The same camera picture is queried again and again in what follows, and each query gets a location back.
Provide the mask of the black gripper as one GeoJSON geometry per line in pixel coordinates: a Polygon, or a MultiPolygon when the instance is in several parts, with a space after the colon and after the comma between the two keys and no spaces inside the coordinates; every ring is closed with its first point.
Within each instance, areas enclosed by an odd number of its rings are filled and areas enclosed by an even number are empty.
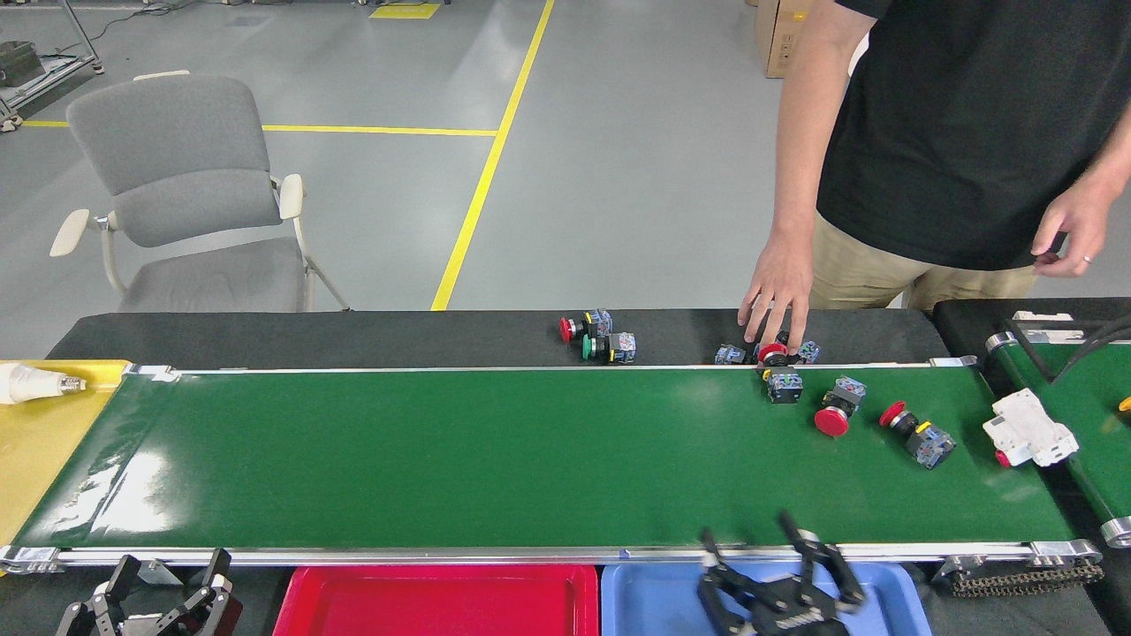
{"type": "Polygon", "coordinates": [[[856,613],[866,595],[849,564],[836,544],[824,543],[815,533],[800,528],[787,510],[777,523],[788,543],[800,555],[802,569],[785,604],[771,605],[769,588],[735,571],[723,559],[709,527],[699,540],[703,545],[703,575],[696,584],[696,596],[703,607],[716,635],[849,635],[838,619],[838,611],[856,613]],[[815,587],[815,567],[821,566],[838,591],[837,598],[815,587]]]}

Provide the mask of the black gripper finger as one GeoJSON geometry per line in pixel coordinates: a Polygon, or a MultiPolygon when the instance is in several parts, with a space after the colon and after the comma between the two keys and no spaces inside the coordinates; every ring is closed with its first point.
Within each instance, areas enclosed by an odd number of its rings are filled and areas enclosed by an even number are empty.
{"type": "Polygon", "coordinates": [[[139,579],[140,560],[122,556],[110,578],[92,595],[64,609],[57,635],[126,635],[126,599],[139,579]]]}
{"type": "Polygon", "coordinates": [[[215,549],[201,584],[162,616],[162,635],[233,635],[243,605],[233,595],[227,574],[232,557],[215,549]]]}

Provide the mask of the person's right hand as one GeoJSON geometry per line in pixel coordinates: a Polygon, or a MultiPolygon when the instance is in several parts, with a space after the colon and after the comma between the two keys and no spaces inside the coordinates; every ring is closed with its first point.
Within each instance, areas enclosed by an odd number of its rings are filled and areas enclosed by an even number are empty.
{"type": "Polygon", "coordinates": [[[815,223],[811,220],[776,223],[771,229],[739,304],[736,321],[743,329],[744,342],[753,343],[760,337],[760,344],[772,344],[779,330],[787,329],[787,351],[797,353],[808,330],[815,264],[813,233],[815,223]]]}

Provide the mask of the person's left hand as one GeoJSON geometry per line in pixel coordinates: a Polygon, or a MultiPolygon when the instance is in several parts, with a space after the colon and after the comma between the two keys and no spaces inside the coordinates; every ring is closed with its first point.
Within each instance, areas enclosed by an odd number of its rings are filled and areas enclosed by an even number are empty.
{"type": "Polygon", "coordinates": [[[1051,201],[1031,244],[1038,276],[1080,277],[1102,253],[1111,206],[1126,177],[1087,173],[1051,201]]]}

